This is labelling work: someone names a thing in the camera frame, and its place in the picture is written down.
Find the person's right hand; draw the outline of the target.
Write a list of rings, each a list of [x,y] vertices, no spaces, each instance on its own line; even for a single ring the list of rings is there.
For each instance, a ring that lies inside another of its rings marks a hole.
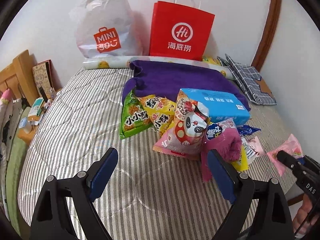
[[[313,217],[313,219],[308,222],[306,220],[306,217],[308,213],[312,209],[312,202],[310,198],[305,194],[303,196],[303,203],[302,206],[298,209],[297,214],[295,215],[292,224],[293,224],[293,230],[298,231],[300,234],[305,234],[317,221],[318,216]]]

